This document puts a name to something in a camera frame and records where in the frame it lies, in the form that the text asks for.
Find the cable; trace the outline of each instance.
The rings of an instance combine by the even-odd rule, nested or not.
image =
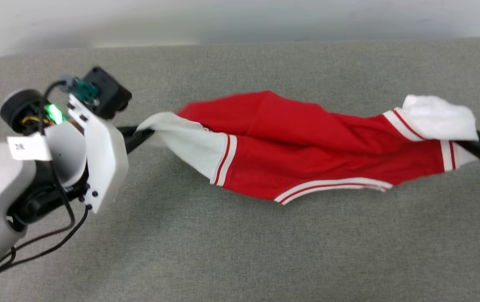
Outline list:
[[[64,84],[66,84],[65,81],[57,81],[57,82],[53,82],[52,84],[50,84],[50,86],[48,86],[48,88],[46,88],[46,91],[44,92],[44,97],[41,98],[41,101],[39,103],[39,112],[38,112],[39,118],[37,120],[44,120],[41,116],[43,111],[44,111],[44,106],[45,106],[44,104],[48,100],[48,97],[50,96],[50,94],[52,93],[54,88],[57,87],[57,86],[60,86],[60,85],[64,85]],[[42,135],[44,135],[44,127],[43,127],[43,124],[41,122],[39,122],[39,132],[41,132]],[[57,178],[54,163],[52,161],[50,161],[50,169],[52,170],[52,173],[54,174],[54,177],[53,177],[54,181],[55,181],[54,185],[57,187],[57,189],[61,193],[61,199],[63,201],[63,204],[64,204],[65,208],[67,208],[67,212],[68,212],[69,218],[70,218],[70,223],[69,223],[68,226],[66,226],[64,228],[60,228],[56,231],[52,231],[52,232],[46,233],[44,235],[40,235],[39,237],[33,238],[33,239],[31,239],[27,242],[22,243],[21,245],[19,245],[16,248],[16,251],[30,245],[31,243],[37,242],[41,239],[44,239],[46,237],[50,237],[50,236],[57,235],[59,233],[63,233],[65,231],[68,231],[75,225],[75,216],[74,216],[73,209],[70,206],[70,201],[67,197],[67,193],[65,192],[61,183],[59,182],[59,179]],[[5,256],[3,256],[3,258],[1,258],[0,262],[2,262],[4,259],[6,259],[10,255],[11,255],[11,253],[7,253]]]
[[[52,93],[52,91],[54,90],[54,88],[56,88],[57,86],[60,86],[60,85],[64,85],[66,84],[66,81],[57,81],[57,82],[53,82],[50,86],[48,86],[48,88],[46,89],[46,91],[44,92],[44,97],[41,98],[40,100],[40,103],[39,103],[39,112],[38,112],[38,121],[40,120],[44,120],[44,118],[42,117],[42,114],[43,114],[43,111],[44,111],[44,106],[45,106],[45,103],[46,101],[48,100],[48,97],[50,96],[50,94]],[[44,136],[44,125],[43,123],[39,122],[39,132],[41,133],[42,136]],[[41,239],[44,239],[46,237],[50,237],[50,236],[53,236],[53,235],[57,235],[59,233],[63,233],[65,231],[68,231],[70,230],[74,225],[75,225],[75,216],[74,216],[74,212],[73,212],[73,209],[72,207],[70,206],[70,201],[67,197],[67,192],[65,192],[65,190],[63,189],[61,183],[59,182],[59,179],[57,178],[57,174],[56,174],[56,171],[55,171],[55,167],[54,167],[54,163],[52,161],[50,161],[50,169],[52,170],[52,173],[53,173],[53,178],[54,178],[54,185],[55,187],[57,187],[58,191],[60,192],[61,194],[61,199],[63,201],[63,204],[64,206],[67,208],[67,212],[69,214],[69,218],[70,218],[70,223],[68,226],[66,227],[63,227],[63,228],[60,228],[56,231],[52,231],[52,232],[49,232],[49,233],[46,233],[44,235],[40,235],[36,238],[33,238],[27,242],[24,242],[22,243],[21,245],[19,245],[18,247],[14,248],[12,247],[11,248],[11,251],[9,253],[7,253],[3,258],[1,258],[0,262],[2,262],[3,260],[5,260],[8,256],[11,256],[11,260],[9,260],[6,264],[0,266],[0,273],[5,271],[5,270],[8,270],[10,269],[12,266],[15,266],[15,265],[18,265],[18,264],[21,264],[21,263],[24,263],[24,262],[28,262],[28,261],[31,261],[33,259],[36,259],[36,258],[39,258],[43,255],[39,255],[39,256],[36,256],[35,258],[28,258],[28,259],[25,259],[25,260],[19,260],[15,263],[12,263],[12,261],[14,260],[14,257],[16,256],[16,252],[28,245],[30,245],[31,243],[34,243],[34,242],[37,242]],[[70,239],[70,237],[72,237],[73,233],[75,231],[77,231],[77,228],[73,229],[73,231],[71,231],[67,237],[65,237],[65,239],[63,241],[61,241],[61,243],[59,245],[56,245],[56,247],[54,247],[54,249],[52,250],[48,250],[50,252],[53,252],[54,250],[56,250],[57,248],[61,247],[65,242],[67,242],[68,239]]]
[[[12,262],[14,260],[14,258],[11,258],[6,264],[0,266],[0,273],[3,273],[4,271],[8,270],[8,269],[11,269],[15,266],[18,266],[20,264],[23,264],[25,262],[29,262],[31,260],[35,260],[37,258],[40,258],[42,256],[45,256],[45,255],[48,255],[50,254],[51,252],[54,252],[56,251],[58,248],[62,247],[63,244],[65,244],[67,241],[69,241],[69,239],[71,239],[71,237],[74,235],[75,232],[77,232],[77,230],[83,225],[83,223],[85,222],[85,220],[87,219],[87,215],[89,214],[89,210],[90,210],[91,206],[90,205],[87,205],[85,207],[85,212],[83,213],[83,216],[81,218],[81,220],[78,222],[78,224],[70,231],[70,233],[68,233],[68,235],[66,235],[66,237],[64,237],[64,239],[59,242],[57,245],[55,245],[54,247],[50,248],[50,249],[47,249],[45,250],[44,252],[40,253],[40,254],[37,254],[35,256],[32,256],[32,257],[29,257],[29,258],[25,258],[25,259],[22,259],[22,260],[18,260],[17,262]]]
[[[25,117],[25,118],[22,119],[21,123],[25,124],[25,123],[29,122],[30,120],[32,120],[33,122],[39,122],[40,121],[40,119],[37,118],[37,117]],[[51,124],[50,121],[48,121],[47,119],[43,119],[42,121],[47,125]]]

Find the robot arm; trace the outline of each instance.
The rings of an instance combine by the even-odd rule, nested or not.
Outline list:
[[[16,143],[11,141],[14,146],[0,143],[0,262],[8,256],[12,262],[17,249],[36,241],[14,248],[29,224],[60,206],[67,207],[71,224],[55,233],[71,229],[75,218],[68,201],[85,203],[86,214],[112,202],[127,174],[127,154],[153,133],[135,132],[136,126],[116,128],[108,122],[126,108],[131,93],[100,67],[83,80],[65,77],[57,84],[69,94],[70,119],[35,90],[13,94],[1,109],[5,122],[28,140],[18,143],[16,138]],[[44,128],[44,136],[37,132],[40,128]],[[14,158],[18,152],[32,155],[41,142],[41,151],[47,152],[51,161]],[[9,265],[1,265],[0,271]]]

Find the yellow wire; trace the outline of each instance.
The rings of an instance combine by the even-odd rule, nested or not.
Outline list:
[[[22,119],[22,124],[25,124],[25,123],[29,122],[30,120],[32,120],[34,122],[39,122],[39,118],[37,118],[37,117],[25,117],[25,118]],[[46,124],[50,123],[50,121],[48,121],[47,119],[43,119],[43,121]]]

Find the gray fabric surface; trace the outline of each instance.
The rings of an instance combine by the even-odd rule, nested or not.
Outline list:
[[[270,89],[364,116],[435,94],[469,106],[480,128],[480,39],[23,54],[0,59],[0,102],[93,65],[134,94],[117,125]],[[9,134],[0,120],[0,140]],[[281,206],[213,187],[167,150],[142,146],[129,159],[117,201],[57,253],[0,275],[0,301],[480,301],[478,162],[389,193],[325,191]],[[28,238],[66,222],[56,211]]]

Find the white wall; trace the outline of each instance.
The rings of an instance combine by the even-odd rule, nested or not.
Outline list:
[[[0,56],[27,50],[480,36],[480,0],[0,0]]]

